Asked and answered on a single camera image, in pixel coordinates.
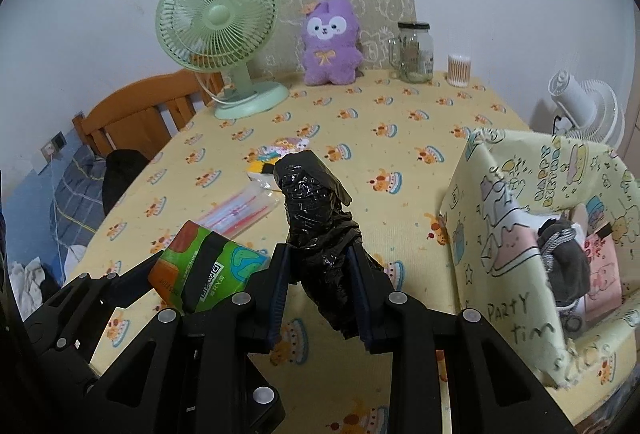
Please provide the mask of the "green tissue pack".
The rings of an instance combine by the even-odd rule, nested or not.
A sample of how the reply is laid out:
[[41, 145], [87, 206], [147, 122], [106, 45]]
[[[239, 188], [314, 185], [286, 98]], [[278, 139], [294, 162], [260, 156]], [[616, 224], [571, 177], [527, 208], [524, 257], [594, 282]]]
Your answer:
[[168, 306], [192, 315], [243, 291], [248, 278], [268, 260], [266, 254], [187, 221], [160, 254], [148, 280]]

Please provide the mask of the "blue plaid bedding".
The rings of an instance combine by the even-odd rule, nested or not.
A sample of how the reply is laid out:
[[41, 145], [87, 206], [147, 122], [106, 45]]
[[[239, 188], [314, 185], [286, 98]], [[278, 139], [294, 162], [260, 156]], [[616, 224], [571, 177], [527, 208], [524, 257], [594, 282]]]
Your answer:
[[88, 145], [81, 145], [65, 168], [50, 208], [51, 233], [61, 248], [88, 246], [103, 222], [105, 168], [105, 159]]

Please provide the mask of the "beige patterned board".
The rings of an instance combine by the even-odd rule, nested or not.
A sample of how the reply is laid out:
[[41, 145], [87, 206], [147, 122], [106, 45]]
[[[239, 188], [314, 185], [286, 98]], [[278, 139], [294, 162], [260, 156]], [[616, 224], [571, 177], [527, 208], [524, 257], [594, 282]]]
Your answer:
[[[274, 78], [303, 70], [303, 22], [317, 1], [320, 0], [279, 0], [277, 27], [267, 45], [248, 63], [252, 77]], [[416, 19], [414, 0], [349, 1], [360, 24], [360, 68], [384, 68], [388, 65], [387, 42], [397, 34], [397, 23]]]

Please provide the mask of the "glass jar with lid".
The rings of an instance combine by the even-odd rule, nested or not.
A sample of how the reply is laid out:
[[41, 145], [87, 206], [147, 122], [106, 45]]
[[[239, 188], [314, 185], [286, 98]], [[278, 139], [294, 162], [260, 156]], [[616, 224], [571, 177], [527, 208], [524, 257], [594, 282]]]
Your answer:
[[434, 76], [434, 41], [428, 23], [398, 22], [398, 35], [388, 41], [388, 60], [408, 83], [429, 83]]

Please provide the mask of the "black garbage bag roll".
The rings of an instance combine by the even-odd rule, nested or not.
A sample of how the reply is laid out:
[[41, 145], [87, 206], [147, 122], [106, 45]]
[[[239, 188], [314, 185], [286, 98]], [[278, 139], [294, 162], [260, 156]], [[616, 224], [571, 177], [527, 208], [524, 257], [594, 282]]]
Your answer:
[[291, 253], [290, 277], [330, 326], [346, 339], [358, 336], [348, 302], [348, 251], [362, 243], [359, 224], [346, 208], [352, 197], [310, 150], [281, 158], [273, 177], [284, 197]]

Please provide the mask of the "orange wooden chair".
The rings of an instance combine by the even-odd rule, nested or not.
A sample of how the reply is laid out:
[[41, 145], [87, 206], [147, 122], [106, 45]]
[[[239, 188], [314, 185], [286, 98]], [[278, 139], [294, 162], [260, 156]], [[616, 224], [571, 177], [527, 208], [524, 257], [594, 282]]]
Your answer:
[[210, 105], [223, 87], [218, 72], [200, 79], [181, 69], [145, 78], [108, 95], [87, 116], [75, 116], [74, 129], [81, 143], [102, 157], [116, 149], [132, 149], [152, 159], [171, 139], [162, 111], [168, 111], [181, 131], [195, 115], [193, 98]]

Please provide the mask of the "cotton swab container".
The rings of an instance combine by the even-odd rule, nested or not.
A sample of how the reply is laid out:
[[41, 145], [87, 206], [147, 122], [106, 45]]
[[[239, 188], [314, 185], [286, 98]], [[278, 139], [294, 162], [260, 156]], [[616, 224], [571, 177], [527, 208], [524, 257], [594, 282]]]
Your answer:
[[461, 54], [448, 55], [447, 82], [454, 87], [466, 88], [471, 80], [471, 57]]

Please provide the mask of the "yellow cartoon tissue pack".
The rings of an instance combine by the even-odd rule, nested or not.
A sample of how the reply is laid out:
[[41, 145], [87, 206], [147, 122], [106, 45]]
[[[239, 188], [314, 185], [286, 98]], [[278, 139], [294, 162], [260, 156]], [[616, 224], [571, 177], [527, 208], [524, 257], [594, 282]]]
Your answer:
[[281, 137], [271, 145], [252, 148], [244, 157], [247, 163], [247, 175], [256, 177], [273, 173], [274, 165], [284, 156], [299, 153], [309, 145], [309, 139], [303, 137]]

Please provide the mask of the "clear plastic straw pack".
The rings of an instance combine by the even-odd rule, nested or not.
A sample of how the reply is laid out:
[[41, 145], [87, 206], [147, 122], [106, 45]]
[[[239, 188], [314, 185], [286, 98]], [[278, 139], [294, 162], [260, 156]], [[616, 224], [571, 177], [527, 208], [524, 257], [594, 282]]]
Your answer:
[[195, 223], [211, 232], [233, 239], [276, 209], [279, 202], [277, 194], [270, 187], [254, 181], [203, 214]]

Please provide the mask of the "black cloth on chair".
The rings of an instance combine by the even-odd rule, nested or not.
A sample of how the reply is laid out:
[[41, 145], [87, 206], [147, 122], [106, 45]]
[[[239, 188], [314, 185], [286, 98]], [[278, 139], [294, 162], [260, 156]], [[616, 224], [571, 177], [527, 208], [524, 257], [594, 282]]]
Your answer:
[[148, 163], [149, 160], [134, 149], [115, 149], [106, 156], [101, 193], [104, 215], [111, 212]]

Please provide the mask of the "wall socket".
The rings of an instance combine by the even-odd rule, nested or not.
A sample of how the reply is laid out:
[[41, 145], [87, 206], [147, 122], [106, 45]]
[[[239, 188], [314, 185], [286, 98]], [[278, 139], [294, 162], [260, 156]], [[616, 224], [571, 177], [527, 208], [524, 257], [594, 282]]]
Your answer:
[[62, 132], [56, 133], [52, 139], [41, 147], [41, 154], [44, 159], [50, 161], [57, 155], [66, 145], [66, 139]]

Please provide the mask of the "green desk fan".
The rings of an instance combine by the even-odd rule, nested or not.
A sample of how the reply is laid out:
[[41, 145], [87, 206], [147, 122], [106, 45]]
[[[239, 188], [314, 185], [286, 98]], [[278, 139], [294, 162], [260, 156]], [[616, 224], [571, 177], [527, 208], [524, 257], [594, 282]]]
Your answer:
[[220, 120], [240, 119], [273, 109], [288, 88], [250, 78], [248, 62], [270, 40], [278, 0], [160, 0], [156, 38], [165, 53], [194, 73], [214, 101]]

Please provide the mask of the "purple plush toy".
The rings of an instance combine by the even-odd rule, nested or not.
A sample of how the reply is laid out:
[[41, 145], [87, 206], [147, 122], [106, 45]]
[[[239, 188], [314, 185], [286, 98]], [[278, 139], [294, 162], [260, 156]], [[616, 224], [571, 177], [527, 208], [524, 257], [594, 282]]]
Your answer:
[[359, 29], [349, 0], [321, 0], [316, 5], [302, 31], [307, 86], [347, 86], [355, 82], [363, 61], [357, 48]]

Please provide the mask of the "white cloth on bed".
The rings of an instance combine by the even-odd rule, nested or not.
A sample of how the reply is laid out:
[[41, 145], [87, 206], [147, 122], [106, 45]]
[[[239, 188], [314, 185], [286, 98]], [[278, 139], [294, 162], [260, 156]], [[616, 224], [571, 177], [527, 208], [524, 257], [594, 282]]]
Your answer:
[[86, 246], [71, 245], [65, 250], [63, 260], [55, 257], [47, 264], [35, 257], [26, 265], [17, 262], [9, 264], [9, 280], [22, 321], [26, 321], [70, 280], [86, 250]]

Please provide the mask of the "white standing fan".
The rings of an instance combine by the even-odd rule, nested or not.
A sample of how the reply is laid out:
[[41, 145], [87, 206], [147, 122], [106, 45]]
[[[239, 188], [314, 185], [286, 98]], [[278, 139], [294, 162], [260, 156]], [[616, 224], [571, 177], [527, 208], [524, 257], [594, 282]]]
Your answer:
[[579, 81], [562, 69], [549, 80], [547, 92], [534, 115], [535, 131], [618, 150], [625, 132], [625, 114], [608, 83], [594, 79]]

